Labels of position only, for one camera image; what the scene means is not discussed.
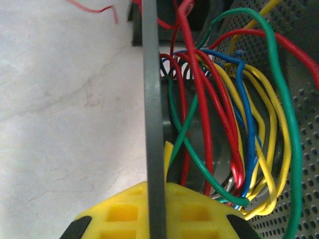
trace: wire bundle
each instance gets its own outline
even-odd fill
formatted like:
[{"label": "wire bundle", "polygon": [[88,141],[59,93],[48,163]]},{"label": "wire bundle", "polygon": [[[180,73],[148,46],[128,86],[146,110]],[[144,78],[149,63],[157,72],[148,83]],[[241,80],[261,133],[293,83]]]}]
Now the wire bundle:
[{"label": "wire bundle", "polygon": [[[262,15],[270,11],[280,1],[272,0],[262,10]],[[280,68],[277,42],[284,48],[292,52],[300,61],[302,61],[310,70],[316,86],[319,90],[319,66],[301,49],[296,47],[293,43],[288,41],[282,35],[274,33],[269,23],[257,12],[249,8],[236,8],[224,12],[217,17],[210,25],[210,29],[222,20],[224,17],[232,14],[249,14],[254,18],[253,23],[249,23],[246,29],[238,29],[228,32],[221,36],[215,43],[208,49],[201,49],[207,41],[210,31],[207,32],[202,42],[197,46],[191,37],[191,31],[187,22],[187,14],[190,12],[194,2],[192,0],[184,0],[177,9],[177,20],[172,37],[170,54],[160,54],[160,65],[163,72],[163,79],[168,82],[168,101],[169,110],[176,129],[179,132],[176,138],[174,148],[172,151],[169,165],[174,161],[181,146],[185,145],[184,166],[181,176],[181,185],[185,185],[187,174],[189,171],[190,159],[194,161],[197,167],[205,176],[206,182],[203,193],[207,196],[211,195],[212,186],[216,193],[220,195],[218,200],[220,202],[227,202],[239,209],[247,220],[255,215],[268,215],[275,206],[277,197],[282,193],[289,168],[291,169],[294,177],[291,179],[291,215],[284,238],[293,238],[297,231],[297,226],[300,221],[302,210],[302,161],[303,155],[301,150],[301,142],[299,137],[299,129],[291,102],[289,89],[283,77]],[[263,30],[248,29],[259,23]],[[186,50],[174,52],[174,41],[178,30],[181,29]],[[230,52],[230,55],[225,55],[220,52],[214,51],[223,40],[228,37],[234,36],[232,44],[242,34],[251,34],[260,37],[265,37],[268,43],[269,60],[272,74],[276,83],[276,87],[281,97],[281,102],[278,100],[277,95],[269,83],[269,80],[263,75],[261,71],[253,66],[245,64],[240,59],[242,52]],[[225,61],[224,65],[216,64],[212,61],[213,57],[217,57]],[[168,60],[170,62],[170,71],[167,72],[163,66],[163,62]],[[235,68],[235,73],[231,74],[226,72],[224,67],[229,69]],[[186,103],[186,92],[184,88],[184,81],[189,72],[190,80],[194,81],[196,88],[196,95],[189,108]],[[243,81],[243,77],[248,79],[252,86],[256,89],[264,105],[267,108],[270,128],[269,128],[269,144],[267,148],[267,157],[263,155],[262,148],[265,141],[265,123],[260,116],[250,94]],[[175,99],[173,94],[173,80],[177,79],[179,96],[181,102],[181,121],[178,118]],[[208,92],[210,99],[213,102],[216,111],[221,118],[224,131],[226,133],[229,146],[231,149],[231,172],[234,178],[235,187],[230,192],[231,187],[227,186],[227,191],[222,187],[213,177],[213,137],[211,135],[210,121],[208,114],[207,98],[205,92]],[[202,122],[202,130],[204,137],[205,148],[205,164],[199,158],[196,151],[192,148],[189,142],[188,129],[191,125],[191,120],[199,106],[200,117]],[[272,164],[274,161],[276,136],[278,133],[277,119],[279,120],[280,128],[284,137],[284,160],[281,167],[281,172],[277,184],[271,175]],[[258,124],[258,132],[255,129],[255,121]],[[239,128],[246,130],[246,135],[241,135]],[[247,148],[243,148],[242,137],[247,137]],[[262,180],[256,185],[257,172],[259,167],[263,172]],[[268,187],[269,197],[255,207],[252,211],[245,211],[241,207],[247,206],[250,201],[255,198],[265,187]]]}]

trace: black component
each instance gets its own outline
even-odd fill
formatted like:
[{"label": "black component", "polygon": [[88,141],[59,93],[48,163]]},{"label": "black component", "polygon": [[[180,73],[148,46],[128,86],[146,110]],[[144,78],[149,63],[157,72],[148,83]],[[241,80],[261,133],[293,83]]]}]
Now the black component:
[{"label": "black component", "polygon": [[132,45],[133,46],[141,46],[142,45],[142,15],[139,10],[139,6],[137,4],[131,3],[128,21],[132,21],[133,23],[133,38]]},{"label": "black component", "polygon": [[91,220],[92,217],[84,216],[76,221],[73,221],[65,230],[60,239],[81,239]]},{"label": "black component", "polygon": [[227,215],[227,219],[240,239],[262,239],[245,219],[232,214]]},{"label": "black component", "polygon": [[[233,0],[196,0],[195,5],[188,15],[188,22],[195,42],[201,41],[204,37],[210,22],[220,15],[224,10],[229,9]],[[174,25],[176,14],[172,0],[157,0],[158,17],[169,25]],[[142,45],[142,16],[139,7],[131,3],[128,14],[128,21],[133,22],[133,46]],[[217,37],[220,25],[212,30],[211,37]],[[159,43],[170,43],[173,30],[159,26]],[[183,36],[181,31],[177,34],[176,43],[181,44]]]}]

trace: black rubber pad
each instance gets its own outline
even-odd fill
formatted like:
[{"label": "black rubber pad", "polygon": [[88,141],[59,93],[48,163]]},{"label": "black rubber pad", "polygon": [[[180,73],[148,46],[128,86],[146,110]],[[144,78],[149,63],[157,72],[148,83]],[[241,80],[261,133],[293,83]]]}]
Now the black rubber pad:
[{"label": "black rubber pad", "polygon": [[92,218],[90,216],[85,216],[73,221],[60,239],[81,239],[91,220]]}]

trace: electrical wire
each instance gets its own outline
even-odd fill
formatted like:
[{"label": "electrical wire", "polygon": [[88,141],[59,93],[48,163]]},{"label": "electrical wire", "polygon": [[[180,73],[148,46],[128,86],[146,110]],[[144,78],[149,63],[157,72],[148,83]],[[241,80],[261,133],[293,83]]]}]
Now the electrical wire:
[{"label": "electrical wire", "polygon": [[[139,6],[140,12],[142,12],[142,0],[132,0],[133,3],[137,4]],[[175,9],[177,9],[176,7],[178,7],[178,3],[177,0],[173,0],[174,3],[174,7]],[[164,22],[163,20],[161,20],[160,18],[158,18],[158,24],[161,27],[164,27],[165,29],[175,29],[176,25],[177,25],[177,20],[175,21],[174,25],[169,25],[168,23]]]},{"label": "electrical wire", "polygon": [[[229,88],[231,88],[232,89],[232,91],[235,91],[235,87],[234,87],[234,85],[232,84],[232,82],[231,82],[231,80],[230,80],[230,78],[228,77],[228,80],[227,80],[227,82],[228,82],[228,84],[229,85],[227,85]],[[232,95],[233,97],[235,97],[236,99],[237,99],[237,101],[240,101],[240,98],[239,98],[239,96],[238,96],[238,94],[234,94],[234,95]],[[252,106],[252,110],[253,110],[253,112],[258,112],[257,111],[257,109],[254,107],[254,106]],[[267,207],[266,208],[266,210],[265,210],[265,206],[261,203],[261,205],[259,205],[258,207],[256,207],[254,210],[252,210],[251,212],[247,212],[246,213],[246,215],[245,215],[245,218],[247,219],[247,220],[249,220],[250,218],[252,218],[253,216],[255,216],[257,213],[259,213],[260,211],[262,211],[262,210],[265,210],[265,212],[267,213],[267,214],[269,214],[269,213],[271,213],[272,211],[273,211],[273,209],[275,208],[275,206],[276,206],[276,202],[277,202],[277,200],[276,200],[276,186],[275,186],[275,182],[274,182],[274,179],[273,179],[273,177],[272,177],[272,175],[271,175],[271,172],[270,172],[270,169],[268,168],[268,165],[267,165],[267,163],[266,163],[266,160],[265,160],[265,157],[264,157],[264,155],[263,155],[263,153],[262,153],[262,151],[261,151],[261,147],[260,147],[260,145],[261,145],[261,143],[259,144],[258,143],[258,140],[257,140],[257,138],[256,138],[256,150],[257,150],[257,153],[258,153],[258,160],[259,160],[259,163],[261,164],[261,168],[262,168],[262,171],[263,171],[263,173],[264,173],[264,175],[265,175],[265,178],[266,178],[266,182],[267,182],[267,185],[268,185],[268,187],[269,187],[269,192],[270,192],[270,196],[269,196],[269,198],[267,199],[267,203],[270,205],[269,207]]]},{"label": "electrical wire", "polygon": [[[187,50],[189,51],[190,57],[190,68],[194,74],[194,82],[196,92],[198,94],[198,101],[199,101],[199,110],[201,115],[202,121],[202,129],[204,135],[204,148],[205,148],[205,161],[206,166],[208,167],[209,172],[213,173],[213,145],[212,145],[212,137],[211,137],[211,130],[210,130],[210,121],[209,121],[209,114],[208,114],[208,106],[207,106],[207,99],[204,91],[204,86],[202,81],[200,80],[202,70],[199,67],[199,64],[196,60],[195,55],[195,45],[191,36],[190,27],[187,21],[187,14],[190,12],[194,4],[193,0],[184,0],[178,8],[177,15],[179,19],[179,24],[184,36],[184,41]],[[205,182],[204,187],[204,194],[210,195],[210,187],[207,182]]]},{"label": "electrical wire", "polygon": [[235,197],[225,191],[225,189],[216,181],[216,179],[211,175],[209,170],[206,168],[204,163],[201,161],[201,159],[196,154],[195,150],[191,147],[191,144],[186,136],[187,129],[189,128],[191,124],[191,119],[193,118],[193,115],[195,113],[195,110],[198,105],[198,97],[197,95],[194,96],[193,102],[191,103],[188,111],[188,115],[186,117],[185,123],[182,126],[175,108],[174,103],[174,95],[173,95],[173,82],[172,79],[166,75],[166,79],[168,79],[168,101],[169,101],[169,108],[171,112],[171,116],[173,119],[173,122],[179,132],[179,135],[177,138],[182,138],[184,141],[184,144],[186,145],[189,154],[191,155],[194,163],[198,166],[198,168],[203,172],[203,175],[205,176],[206,180],[212,185],[212,187],[216,190],[217,193],[219,193],[224,199],[226,199],[228,202],[232,202],[237,205],[241,206],[247,206],[249,204],[249,200],[247,198],[242,197]]},{"label": "electrical wire", "polygon": [[[230,31],[221,37],[218,38],[217,41],[215,41],[209,49],[216,48],[222,41],[225,39],[232,37],[234,35],[242,35],[242,34],[248,34],[248,35],[254,35],[254,36],[260,36],[265,37],[265,33],[263,30],[256,30],[256,29],[237,29]],[[275,33],[276,40],[282,45],[286,50],[291,52],[295,57],[297,57],[311,72],[312,77],[315,81],[316,88],[319,92],[319,65],[316,61],[313,60],[307,53],[305,53],[302,49],[294,45],[291,41],[289,41],[287,38],[282,36],[280,33]]]},{"label": "electrical wire", "polygon": [[[282,0],[270,0],[259,12],[261,16],[265,16],[267,13],[269,13],[272,9],[274,9],[279,3],[281,3]],[[253,28],[257,24],[256,20],[251,20],[245,27],[244,29],[250,29]],[[229,55],[231,55],[234,50],[235,50],[235,44],[237,40],[239,39],[240,35],[234,36],[229,44]]]},{"label": "electrical wire", "polygon": [[[224,101],[224,106],[226,108],[226,111],[228,112],[227,116],[224,112],[223,106],[219,101],[219,98],[212,86],[212,84],[210,83],[210,81],[207,79],[206,76],[204,76],[203,72],[201,72],[202,74],[202,80],[204,85],[206,86],[206,89],[214,103],[214,106],[221,118],[221,122],[223,124],[223,127],[225,129],[225,133],[226,136],[228,138],[228,142],[229,145],[231,147],[231,151],[232,151],[232,160],[231,160],[231,169],[235,178],[235,185],[236,185],[236,190],[238,191],[238,193],[234,193],[234,195],[239,195],[239,192],[243,186],[244,183],[244,167],[243,167],[243,163],[242,163],[242,159],[241,159],[241,155],[239,153],[238,150],[238,132],[237,132],[237,127],[236,127],[236,123],[235,123],[235,118],[234,118],[234,113],[233,113],[233,109],[230,105],[230,101],[228,98],[228,94],[227,91],[225,89],[225,86],[220,78],[220,75],[218,74],[216,68],[214,67],[213,63],[211,62],[210,58],[204,54],[203,52],[196,50],[196,53],[198,54],[198,56],[203,58],[203,61],[206,63],[206,67],[209,68],[209,70],[212,72],[213,77],[216,80],[217,83],[217,87],[220,90],[220,94],[221,97]],[[185,61],[189,61],[189,58],[181,53],[178,52],[175,54],[178,57],[181,57],[183,60]],[[230,122],[229,122],[229,118],[233,118],[233,126],[231,126]]]},{"label": "electrical wire", "polygon": [[[273,161],[274,161],[274,154],[275,154],[275,146],[276,146],[276,134],[277,134],[277,115],[276,112],[274,110],[274,107],[271,103],[271,101],[269,100],[267,94],[265,93],[265,91],[263,90],[263,88],[259,85],[259,83],[257,82],[257,80],[253,77],[252,74],[250,74],[248,71],[243,71],[243,74],[249,79],[249,81],[252,83],[252,85],[255,87],[255,89],[257,90],[258,94],[260,95],[261,99],[263,100],[267,110],[268,110],[268,114],[269,114],[269,118],[270,118],[270,133],[269,133],[269,145],[268,145],[268,151],[267,151],[267,164],[269,169],[272,169],[272,165],[273,165]],[[264,144],[264,138],[261,138],[261,142],[262,145]],[[257,173],[258,173],[258,164],[255,167],[254,173],[253,173],[253,177],[252,177],[252,181],[250,184],[250,189],[249,192],[247,194],[247,197],[252,193],[255,184],[256,184],[256,180],[257,180]]]},{"label": "electrical wire", "polygon": [[113,17],[114,17],[114,22],[115,24],[118,24],[119,22],[119,19],[118,19],[118,15],[116,13],[116,9],[113,5],[110,5],[110,6],[106,6],[100,10],[95,10],[95,9],[90,9],[90,8],[87,8],[86,6],[80,4],[79,2],[75,1],[75,0],[66,0],[67,2],[69,2],[70,4],[76,6],[77,8],[83,10],[83,11],[86,11],[86,12],[90,12],[90,13],[101,13],[101,12],[104,12],[105,10],[107,9],[112,9],[113,11]]},{"label": "electrical wire", "polygon": [[[288,119],[286,118],[283,108],[277,98],[277,95],[272,88],[270,82],[268,79],[255,67],[250,65],[245,65],[245,69],[251,72],[254,76],[256,76],[258,79],[260,79],[260,82],[263,84],[264,88],[266,89],[267,94],[269,95],[273,106],[275,108],[275,111],[277,113],[281,129],[283,132],[284,137],[284,159],[283,159],[283,165],[281,167],[281,172],[279,176],[279,181],[277,185],[277,197],[280,196],[282,193],[288,176],[289,166],[292,160],[292,145],[291,145],[291,137],[289,133],[289,125],[287,124]],[[258,193],[264,188],[264,181],[262,180],[254,189],[252,194],[249,198],[254,198],[258,195]]]},{"label": "electrical wire", "polygon": [[255,164],[257,163],[254,159],[256,158],[255,153],[255,126],[254,126],[254,119],[251,111],[251,106],[249,103],[248,96],[246,94],[243,81],[242,81],[242,71],[245,67],[245,62],[241,59],[233,58],[227,55],[224,55],[220,52],[209,50],[209,49],[201,49],[203,52],[216,56],[226,62],[234,63],[238,65],[236,71],[236,85],[238,87],[239,95],[243,101],[244,111],[246,114],[246,121],[247,121],[247,131],[248,131],[248,149],[247,149],[247,162],[245,165],[245,182],[243,189],[241,191],[241,196],[244,196],[249,191],[249,186],[251,182],[251,177],[255,168]]},{"label": "electrical wire", "polygon": [[225,18],[228,15],[233,14],[249,14],[252,16],[264,29],[266,33],[267,43],[268,43],[268,54],[270,60],[271,71],[274,75],[274,80],[277,85],[280,97],[282,99],[282,105],[284,108],[284,112],[286,115],[290,140],[292,145],[292,164],[291,164],[291,174],[293,177],[291,178],[291,215],[289,217],[289,222],[287,226],[286,233],[284,235],[284,239],[291,239],[295,236],[298,228],[298,224],[301,218],[302,211],[302,189],[301,189],[301,181],[302,181],[302,167],[303,167],[303,154],[301,149],[301,141],[299,136],[299,129],[297,124],[297,119],[294,111],[293,104],[291,102],[291,96],[289,88],[285,82],[285,78],[283,76],[278,51],[277,44],[274,31],[272,30],[270,24],[257,12],[250,8],[236,8],[228,10],[218,16],[210,25],[210,29],[219,22],[221,19]]},{"label": "electrical wire", "polygon": [[[181,74],[181,68],[171,55],[163,53],[163,54],[160,54],[159,57],[166,58],[167,60],[169,60],[171,65],[174,67],[176,71],[176,77],[177,77],[178,88],[179,88],[179,97],[180,97],[181,120],[182,120],[182,123],[184,123],[187,116],[187,101],[186,101],[185,84],[184,84],[183,76]],[[180,184],[182,186],[186,185],[188,171],[189,171],[189,164],[190,164],[190,155],[187,149],[185,148],[184,149],[184,165],[183,165],[181,179],[180,179]]]},{"label": "electrical wire", "polygon": [[[228,89],[229,89],[229,91],[231,93],[231,96],[232,96],[232,98],[234,99],[234,101],[236,103],[234,105],[235,112],[237,111],[237,108],[239,108],[239,110],[241,112],[241,113],[237,112],[239,120],[242,122],[242,124],[246,124],[246,116],[245,116],[244,106],[243,106],[243,104],[242,104],[242,102],[240,100],[240,97],[239,97],[239,95],[238,95],[238,93],[236,91],[235,86],[233,85],[233,83],[232,83],[231,79],[229,78],[229,76],[227,75],[227,73],[220,66],[217,66],[217,65],[215,65],[215,66],[216,66],[217,70],[219,70],[219,73],[221,74],[222,79],[224,80],[225,84],[227,85],[227,87],[228,87]],[[260,121],[261,116],[260,115],[259,115],[259,117],[257,116],[259,113],[258,113],[258,111],[257,111],[257,109],[256,109],[256,107],[254,105],[252,107],[252,114],[253,114],[253,116],[256,119],[259,119],[257,121],[260,124],[259,128],[264,127],[264,126],[262,126],[262,124],[264,125],[265,123],[263,122],[263,120]],[[260,130],[260,134],[265,134],[265,131],[264,130]],[[263,142],[261,142],[260,138],[257,135],[256,135],[256,138],[257,138],[259,146],[261,147],[263,145]],[[258,160],[258,158],[256,157],[255,160],[254,160],[254,165],[257,164],[257,160]]]}]

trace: square hole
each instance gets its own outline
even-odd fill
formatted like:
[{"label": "square hole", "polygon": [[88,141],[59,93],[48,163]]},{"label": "square hole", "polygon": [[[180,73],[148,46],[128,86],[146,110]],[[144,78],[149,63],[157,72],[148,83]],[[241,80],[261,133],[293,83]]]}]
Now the square hole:
[{"label": "square hole", "polygon": [[209,230],[184,230],[182,239],[221,239],[219,232]]},{"label": "square hole", "polygon": [[201,204],[184,204],[180,209],[179,220],[182,222],[210,221],[208,209]]},{"label": "square hole", "polygon": [[115,230],[103,232],[100,239],[136,239],[136,230]]},{"label": "square hole", "polygon": [[108,222],[130,222],[138,219],[138,206],[130,204],[114,205],[109,210]]}]

